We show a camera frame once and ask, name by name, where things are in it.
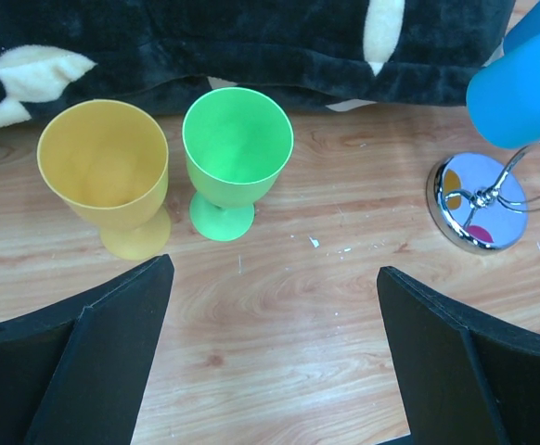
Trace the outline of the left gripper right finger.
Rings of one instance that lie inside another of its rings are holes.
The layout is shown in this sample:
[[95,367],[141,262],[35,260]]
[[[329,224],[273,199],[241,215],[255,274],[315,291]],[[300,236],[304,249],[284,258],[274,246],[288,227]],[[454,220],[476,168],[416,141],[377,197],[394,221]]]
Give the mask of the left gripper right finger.
[[379,270],[409,434],[397,444],[540,444],[540,334]]

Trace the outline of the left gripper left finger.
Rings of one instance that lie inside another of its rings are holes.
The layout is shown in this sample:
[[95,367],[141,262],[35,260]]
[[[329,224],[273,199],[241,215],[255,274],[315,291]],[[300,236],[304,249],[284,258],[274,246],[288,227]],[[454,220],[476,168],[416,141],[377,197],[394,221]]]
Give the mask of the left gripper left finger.
[[173,280],[160,255],[0,322],[0,444],[130,443]]

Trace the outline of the chrome wine glass rack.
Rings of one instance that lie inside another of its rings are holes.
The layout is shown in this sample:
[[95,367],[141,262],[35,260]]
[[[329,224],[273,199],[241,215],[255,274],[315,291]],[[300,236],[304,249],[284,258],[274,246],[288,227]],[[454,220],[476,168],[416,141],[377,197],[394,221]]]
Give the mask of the chrome wine glass rack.
[[519,149],[505,164],[481,153],[463,152],[433,166],[426,198],[433,221],[455,245],[475,254],[514,246],[529,215],[540,211],[540,195],[527,198],[513,173],[540,142]]

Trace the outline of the blue plastic goblet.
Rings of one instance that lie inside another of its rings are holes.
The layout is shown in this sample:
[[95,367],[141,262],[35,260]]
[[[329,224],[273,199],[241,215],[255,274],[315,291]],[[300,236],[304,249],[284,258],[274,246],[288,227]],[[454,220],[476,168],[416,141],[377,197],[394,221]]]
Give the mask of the blue plastic goblet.
[[503,42],[507,54],[540,34],[540,1],[508,32]]
[[466,105],[490,144],[517,149],[540,141],[540,34],[478,72]]

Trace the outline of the green plastic goblet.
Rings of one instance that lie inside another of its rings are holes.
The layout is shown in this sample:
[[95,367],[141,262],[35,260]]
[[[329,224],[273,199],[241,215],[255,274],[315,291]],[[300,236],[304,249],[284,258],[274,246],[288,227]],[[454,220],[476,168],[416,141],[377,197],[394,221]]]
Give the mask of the green plastic goblet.
[[190,106],[182,140],[195,188],[189,204],[194,228],[213,241],[242,237],[253,224],[255,202],[291,157],[294,131],[288,115],[267,95],[225,87]]

